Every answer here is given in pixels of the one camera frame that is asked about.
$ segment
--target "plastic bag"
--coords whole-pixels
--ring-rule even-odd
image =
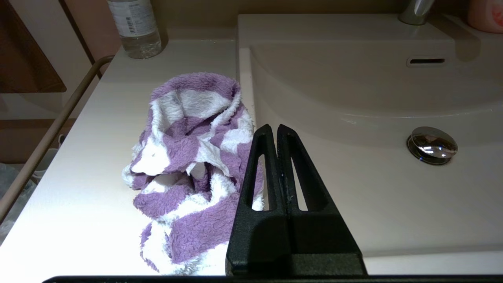
[[[17,171],[15,168],[7,164],[0,163],[0,198],[2,198],[7,192],[18,174],[19,171]],[[14,226],[16,219],[21,214],[21,211],[30,199],[30,196],[32,195],[36,187],[37,185],[32,180],[28,181],[18,199],[12,206],[11,210],[5,217],[4,222],[2,222],[2,224],[0,225],[0,245],[2,245],[2,243],[4,242],[12,226]]]

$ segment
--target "chrome drain plug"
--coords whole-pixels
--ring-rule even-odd
[[[445,132],[433,127],[419,127],[407,139],[407,147],[417,159],[432,165],[443,165],[458,153],[458,145]]]

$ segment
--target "white countertop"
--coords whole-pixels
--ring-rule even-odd
[[[149,219],[121,179],[147,117],[151,91],[192,72],[236,76],[233,41],[172,41],[158,56],[120,50],[10,234],[0,282],[57,275],[153,275],[139,256]],[[365,258],[370,274],[501,273],[502,252]]]

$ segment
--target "bottle label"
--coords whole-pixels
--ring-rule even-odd
[[[139,37],[155,31],[155,18],[150,0],[112,2],[108,0],[115,25],[124,37]]]

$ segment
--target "towel bar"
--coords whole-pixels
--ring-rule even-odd
[[[0,223],[4,221],[5,216],[7,215],[7,213],[9,213],[12,205],[14,204],[16,199],[18,199],[21,191],[32,176],[33,171],[37,168],[40,160],[44,157],[51,143],[56,138],[57,134],[63,127],[63,124],[66,122],[71,112],[82,98],[84,92],[88,89],[89,85],[93,81],[100,68],[104,64],[110,63],[113,58],[113,55],[105,56],[103,58],[100,58],[91,66],[86,76],[82,79],[68,102],[63,107],[63,110],[49,127],[44,137],[40,140],[37,147],[28,158],[28,161],[15,178],[14,182],[12,182],[5,195],[0,199]]]

